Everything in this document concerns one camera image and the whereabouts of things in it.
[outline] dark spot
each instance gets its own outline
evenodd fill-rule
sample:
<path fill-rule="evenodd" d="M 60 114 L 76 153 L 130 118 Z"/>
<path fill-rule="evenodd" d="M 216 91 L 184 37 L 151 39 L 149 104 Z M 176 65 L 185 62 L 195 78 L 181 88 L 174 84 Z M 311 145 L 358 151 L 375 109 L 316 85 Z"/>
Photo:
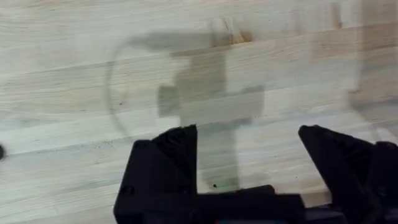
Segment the dark spot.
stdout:
<path fill-rule="evenodd" d="M 4 158 L 6 156 L 6 152 L 2 146 L 0 146 L 0 159 Z"/>

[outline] wooden table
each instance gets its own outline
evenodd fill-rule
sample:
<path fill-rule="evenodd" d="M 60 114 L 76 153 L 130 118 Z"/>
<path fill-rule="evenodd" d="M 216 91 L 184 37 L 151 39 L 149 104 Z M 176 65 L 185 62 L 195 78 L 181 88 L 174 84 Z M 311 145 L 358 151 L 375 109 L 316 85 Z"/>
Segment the wooden table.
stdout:
<path fill-rule="evenodd" d="M 396 11 L 395 0 L 1 1 L 0 223 L 115 223 L 132 142 L 192 123 L 200 192 L 272 184 L 329 202 L 297 131 L 397 140 Z"/>

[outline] black plastic part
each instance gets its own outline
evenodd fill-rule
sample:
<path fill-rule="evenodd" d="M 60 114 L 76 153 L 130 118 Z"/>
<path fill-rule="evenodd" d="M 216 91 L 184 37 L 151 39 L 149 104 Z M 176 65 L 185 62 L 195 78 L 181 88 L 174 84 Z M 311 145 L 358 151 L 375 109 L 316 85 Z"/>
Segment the black plastic part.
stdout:
<path fill-rule="evenodd" d="M 217 220 L 303 223 L 299 195 L 275 195 L 272 186 L 230 194 L 197 194 L 197 129 L 176 128 L 136 141 L 114 206 L 118 224 L 214 224 Z"/>
<path fill-rule="evenodd" d="M 366 185 L 375 145 L 319 126 L 298 132 L 348 223 L 379 223 L 383 208 Z"/>

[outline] wooden surface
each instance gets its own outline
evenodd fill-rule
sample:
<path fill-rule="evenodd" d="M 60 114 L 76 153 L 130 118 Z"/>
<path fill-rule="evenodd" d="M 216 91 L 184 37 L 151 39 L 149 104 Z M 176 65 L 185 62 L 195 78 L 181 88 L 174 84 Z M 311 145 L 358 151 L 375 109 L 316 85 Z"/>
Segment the wooden surface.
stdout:
<path fill-rule="evenodd" d="M 272 184 L 328 202 L 297 131 L 397 140 L 396 11 L 395 0 L 2 0 L 0 223 L 114 223 L 132 142 L 192 123 L 201 192 Z"/>

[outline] wood grain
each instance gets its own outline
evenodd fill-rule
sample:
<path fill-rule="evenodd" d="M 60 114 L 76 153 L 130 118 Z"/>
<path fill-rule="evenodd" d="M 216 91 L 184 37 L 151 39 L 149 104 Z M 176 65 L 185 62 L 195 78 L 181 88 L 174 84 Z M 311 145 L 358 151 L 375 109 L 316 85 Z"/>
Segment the wood grain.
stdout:
<path fill-rule="evenodd" d="M 397 142 L 397 26 L 395 0 L 1 1 L 0 223 L 115 223 L 132 142 L 192 123 L 200 192 L 328 203 L 297 131 Z"/>

